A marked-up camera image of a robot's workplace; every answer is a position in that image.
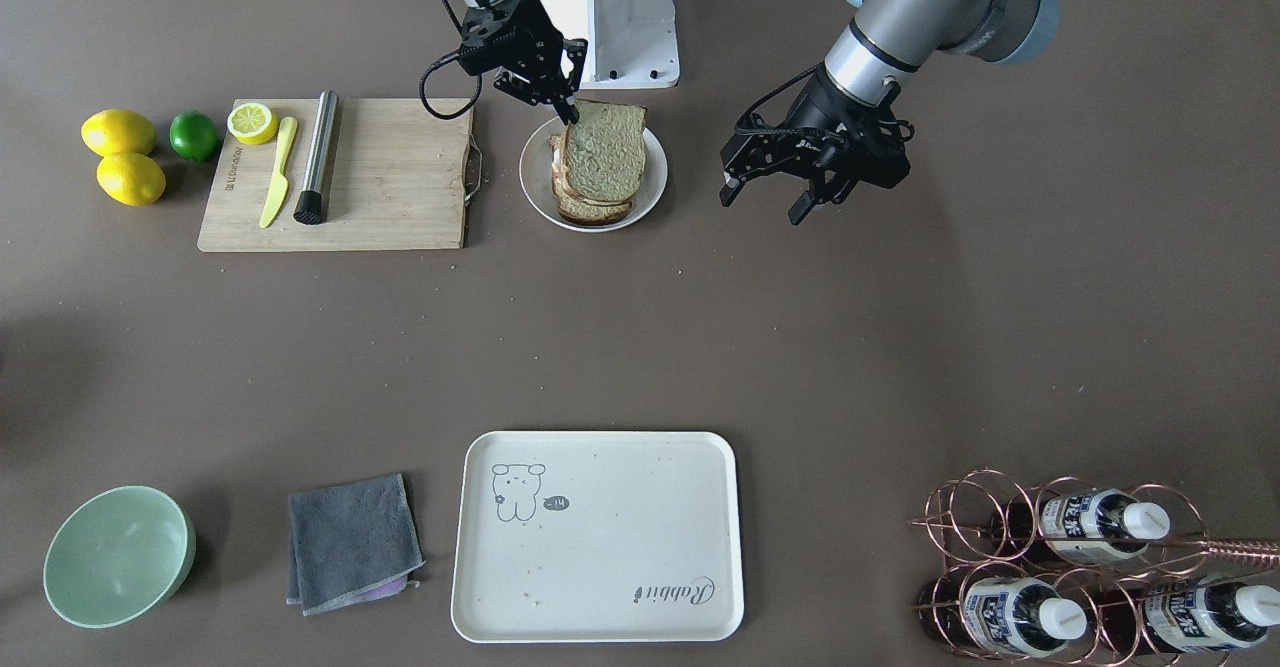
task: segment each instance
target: robotic arm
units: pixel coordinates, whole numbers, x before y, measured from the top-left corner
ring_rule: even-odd
[[[859,181],[895,187],[910,170],[914,134],[893,99],[937,49],[1016,64],[1038,55],[1057,29],[1056,0],[846,0],[858,14],[820,64],[750,106],[721,151],[728,207],[750,179],[774,172],[809,179],[788,211],[799,225],[814,206],[840,205]],[[755,113],[809,78],[780,125]]]
[[[582,78],[586,58],[585,38],[564,38],[552,24],[540,0],[463,0],[466,15],[458,20],[449,15],[458,29],[461,46],[430,65],[422,76],[420,93],[426,105],[428,77],[439,67],[457,61],[468,76],[479,78],[497,70],[494,87],[530,105],[550,105],[564,124],[576,123],[573,93]],[[561,61],[567,56],[572,69],[564,74]],[[454,111],[457,117],[466,111]]]

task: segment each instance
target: bowl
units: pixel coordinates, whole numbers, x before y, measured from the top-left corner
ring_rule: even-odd
[[[640,174],[640,189],[636,189],[631,213],[627,213],[627,216],[618,221],[599,227],[580,225],[561,216],[556,207],[556,196],[552,193],[550,138],[563,129],[564,124],[559,119],[548,120],[547,124],[534,131],[532,137],[520,152],[520,187],[525,189],[525,197],[529,198],[530,205],[538,210],[539,215],[567,230],[593,233],[594,230],[620,230],[653,210],[658,198],[662,198],[663,189],[667,188],[667,152],[663,151],[662,143],[658,142],[652,131],[646,128],[644,131],[644,172]]]
[[[196,531],[169,494],[128,485],[83,503],[45,556],[45,597],[59,617],[114,627],[168,599],[191,571]]]

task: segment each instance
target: yellow knife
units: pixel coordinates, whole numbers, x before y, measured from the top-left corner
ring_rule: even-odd
[[[284,165],[289,161],[289,151],[293,149],[293,134],[298,133],[298,120],[293,117],[280,119],[280,131],[275,133],[275,166],[271,169],[271,187],[266,189],[266,205],[262,206],[262,219],[257,227],[266,229],[275,215],[279,215],[284,197],[289,193],[289,178],[284,175]]]

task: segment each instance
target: lime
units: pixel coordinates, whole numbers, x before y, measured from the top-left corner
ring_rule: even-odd
[[[101,110],[81,125],[81,138],[101,157],[115,152],[150,155],[156,147],[156,128],[146,117],[129,110]]]
[[[243,143],[264,143],[280,129],[280,118],[261,102],[243,102],[227,115],[227,131]]]
[[[97,164],[97,184],[116,202],[134,207],[150,205],[164,193],[164,170],[155,160],[137,152],[115,152]]]
[[[169,124],[169,146],[183,160],[205,163],[218,149],[218,128],[201,111],[183,111]]]

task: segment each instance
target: bottle cap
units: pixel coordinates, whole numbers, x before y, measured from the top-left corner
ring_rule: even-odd
[[[1235,590],[1235,608],[1257,626],[1280,625],[1280,590],[1266,585],[1240,588]]]
[[[1169,536],[1169,512],[1153,502],[1134,502],[1120,515],[1126,533],[1137,539]]]
[[[1070,599],[1051,597],[1041,603],[1041,629],[1051,638],[1060,640],[1080,639],[1088,627],[1084,609]]]

